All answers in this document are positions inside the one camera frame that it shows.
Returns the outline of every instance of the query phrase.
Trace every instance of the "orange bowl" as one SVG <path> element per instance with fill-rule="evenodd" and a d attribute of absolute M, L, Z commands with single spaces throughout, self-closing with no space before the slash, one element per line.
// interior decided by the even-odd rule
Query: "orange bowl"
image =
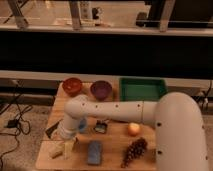
<path fill-rule="evenodd" d="M 82 86 L 82 81 L 75 77 L 64 80 L 62 84 L 64 91 L 71 97 L 78 95 L 82 90 Z"/>

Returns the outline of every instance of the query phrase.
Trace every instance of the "wooden table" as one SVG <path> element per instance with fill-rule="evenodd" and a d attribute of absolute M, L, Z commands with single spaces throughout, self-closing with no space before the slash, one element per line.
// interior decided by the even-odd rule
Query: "wooden table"
<path fill-rule="evenodd" d="M 88 94 L 91 100 L 94 100 L 89 91 L 90 85 L 91 83 L 84 83 L 82 91 Z M 47 123 L 47 128 L 62 119 L 64 104 L 69 98 L 60 85 Z M 113 84 L 113 96 L 111 98 L 114 99 L 114 101 L 118 100 L 117 84 Z M 64 159 L 63 156 L 55 159 L 49 157 L 49 151 L 61 143 L 62 140 L 59 137 L 49 139 L 45 134 L 37 158 L 36 168 L 42 170 L 156 170 L 155 132 L 152 128 L 141 125 L 141 135 L 130 137 L 127 134 L 127 123 L 110 121 L 108 123 L 107 134 L 99 134 L 93 130 L 97 119 L 98 118 L 87 118 L 87 130 L 84 134 L 77 135 L 79 142 L 75 144 L 72 157 L 68 159 Z M 127 168 L 121 168 L 123 151 L 132 141 L 139 137 L 144 137 L 147 140 L 148 151 L 143 157 L 135 159 Z M 103 144 L 102 164 L 100 166 L 87 165 L 87 148 L 90 140 L 100 140 Z"/>

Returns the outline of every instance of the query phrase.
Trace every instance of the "cable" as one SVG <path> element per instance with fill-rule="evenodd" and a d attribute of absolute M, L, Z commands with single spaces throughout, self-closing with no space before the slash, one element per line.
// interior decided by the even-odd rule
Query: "cable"
<path fill-rule="evenodd" d="M 0 112 L 0 114 L 4 113 L 14 102 L 15 102 L 17 108 L 18 108 L 18 111 L 19 111 L 19 112 L 14 116 L 14 118 L 13 118 L 13 120 L 16 120 L 16 121 L 17 121 L 17 125 L 14 127 L 14 128 L 16 128 L 15 133 L 14 133 L 14 134 L 11 134 L 11 133 L 0 133 L 1 136 L 13 136 L 13 137 L 15 138 L 15 140 L 16 140 L 16 146 L 15 146 L 13 149 L 11 149 L 11 150 L 9 150 L 9 151 L 6 151 L 6 152 L 4 152 L 4 153 L 2 153 L 2 154 L 0 155 L 0 171 L 2 171 L 2 170 L 3 170 L 3 167 L 4 167 L 3 157 L 4 157 L 6 154 L 9 154 L 9 153 L 11 153 L 11 152 L 14 152 L 16 149 L 18 149 L 18 147 L 19 147 L 19 145 L 20 145 L 20 142 L 19 142 L 19 140 L 18 140 L 18 136 L 19 136 L 20 134 L 28 135 L 28 134 L 30 133 L 30 131 L 31 131 L 30 122 L 27 121 L 27 120 L 25 120 L 25 119 L 23 118 L 23 115 L 24 115 L 25 113 L 29 112 L 30 110 L 32 110 L 33 106 L 32 106 L 32 105 L 28 105 L 28 106 L 24 107 L 23 110 L 21 110 L 21 108 L 20 108 L 20 106 L 19 106 L 19 104 L 18 104 L 18 98 L 19 98 L 22 94 L 19 94 L 19 95 L 15 96 L 15 90 L 16 90 L 17 87 L 18 87 L 18 86 L 16 85 L 16 87 L 14 88 L 14 93 L 13 93 L 13 97 L 14 97 L 14 98 L 13 98 L 13 100 L 10 102 L 10 104 L 9 104 L 7 107 L 5 107 L 5 108 Z M 27 127 L 28 127 L 27 131 L 23 129 L 23 123 L 27 123 Z"/>
<path fill-rule="evenodd" d="M 18 100 L 18 98 L 21 96 L 22 94 L 17 95 L 15 98 L 13 98 L 11 100 L 11 102 L 4 108 L 2 109 L 2 111 L 0 111 L 0 115 L 2 115 L 15 101 Z"/>
<path fill-rule="evenodd" d="M 202 101 L 201 109 L 204 108 L 204 104 L 206 104 L 205 109 L 206 110 L 208 109 L 208 102 L 209 102 L 208 96 L 209 96 L 209 93 L 210 93 L 211 89 L 212 89 L 212 80 L 210 80 L 208 90 L 207 91 L 202 91 L 203 96 L 198 97 L 198 99 L 196 100 L 197 103 L 199 103 L 200 101 Z"/>

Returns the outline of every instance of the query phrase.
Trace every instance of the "green tray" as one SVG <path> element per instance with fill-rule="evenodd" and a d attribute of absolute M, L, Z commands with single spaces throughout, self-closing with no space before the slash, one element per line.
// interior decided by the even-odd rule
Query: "green tray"
<path fill-rule="evenodd" d="M 121 101 L 158 101 L 167 93 L 164 80 L 120 78 Z"/>

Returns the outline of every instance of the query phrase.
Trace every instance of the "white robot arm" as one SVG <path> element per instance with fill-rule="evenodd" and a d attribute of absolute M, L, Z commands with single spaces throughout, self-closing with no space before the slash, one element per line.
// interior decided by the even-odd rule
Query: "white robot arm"
<path fill-rule="evenodd" d="M 79 95 L 65 106 L 64 118 L 58 126 L 61 137 L 72 138 L 85 116 L 154 126 L 158 171 L 209 171 L 201 111 L 186 94 L 169 93 L 159 102 L 103 103 Z"/>

